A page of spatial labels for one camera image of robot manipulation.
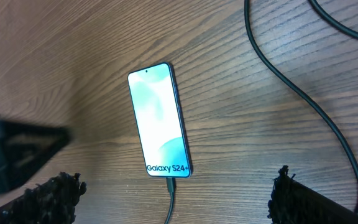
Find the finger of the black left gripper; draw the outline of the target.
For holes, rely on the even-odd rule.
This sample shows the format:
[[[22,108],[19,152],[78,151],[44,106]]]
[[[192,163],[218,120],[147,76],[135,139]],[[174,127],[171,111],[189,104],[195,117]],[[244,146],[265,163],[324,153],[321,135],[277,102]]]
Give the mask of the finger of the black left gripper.
[[[0,119],[0,195],[24,185],[70,141],[66,127]]]

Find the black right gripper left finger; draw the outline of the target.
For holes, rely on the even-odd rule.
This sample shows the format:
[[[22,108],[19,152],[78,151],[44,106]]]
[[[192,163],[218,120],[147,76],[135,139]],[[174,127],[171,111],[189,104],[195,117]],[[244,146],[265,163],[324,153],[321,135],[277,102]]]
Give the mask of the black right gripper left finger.
[[[59,173],[0,207],[0,224],[72,224],[75,208],[86,193],[80,174]]]

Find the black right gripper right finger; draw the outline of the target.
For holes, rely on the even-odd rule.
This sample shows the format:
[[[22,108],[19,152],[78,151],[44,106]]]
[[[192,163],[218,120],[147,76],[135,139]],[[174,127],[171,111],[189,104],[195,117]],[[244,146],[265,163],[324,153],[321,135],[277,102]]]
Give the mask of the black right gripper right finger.
[[[268,218],[273,224],[358,224],[358,214],[309,189],[284,165],[273,180]]]

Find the Samsung Galaxy smartphone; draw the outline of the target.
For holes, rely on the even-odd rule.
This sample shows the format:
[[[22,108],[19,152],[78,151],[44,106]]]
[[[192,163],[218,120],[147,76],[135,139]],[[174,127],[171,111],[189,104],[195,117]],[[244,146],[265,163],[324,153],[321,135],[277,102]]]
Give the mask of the Samsung Galaxy smartphone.
[[[173,67],[156,64],[131,72],[127,81],[146,172],[188,178],[190,151]]]

